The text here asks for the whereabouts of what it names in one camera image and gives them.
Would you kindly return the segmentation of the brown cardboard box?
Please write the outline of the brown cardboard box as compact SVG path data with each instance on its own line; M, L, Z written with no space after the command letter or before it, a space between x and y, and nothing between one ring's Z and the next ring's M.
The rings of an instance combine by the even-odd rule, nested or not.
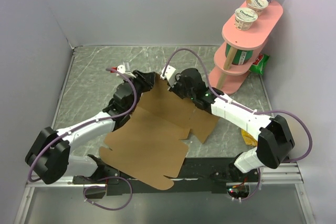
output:
M107 134L99 155L109 166L168 190L188 152L183 141L192 133L204 143L218 119L169 92L166 81L157 75L153 89L142 95L127 123Z

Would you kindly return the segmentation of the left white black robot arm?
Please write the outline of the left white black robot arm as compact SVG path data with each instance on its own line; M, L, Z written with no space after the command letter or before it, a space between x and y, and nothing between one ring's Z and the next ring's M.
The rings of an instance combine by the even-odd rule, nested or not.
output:
M124 81L117 86L108 106L97 115L73 126L40 131L28 151L25 162L30 167L28 180L42 180L50 185L63 176L83 176L98 183L104 176L104 162L95 156L74 156L72 152L88 141L121 128L130 119L141 95L155 83L155 72L138 70L120 73Z

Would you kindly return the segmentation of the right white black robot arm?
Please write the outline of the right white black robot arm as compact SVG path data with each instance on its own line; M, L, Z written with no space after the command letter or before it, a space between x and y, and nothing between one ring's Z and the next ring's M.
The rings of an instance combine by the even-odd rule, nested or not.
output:
M167 80L169 91L181 99L190 99L198 109L227 120L257 141L256 147L238 154L226 168L225 177L231 181L239 182L248 172L263 166L276 169L294 148L295 142L284 117L258 114L237 103L221 90L208 87L197 69L178 72L169 66L162 70L161 78Z

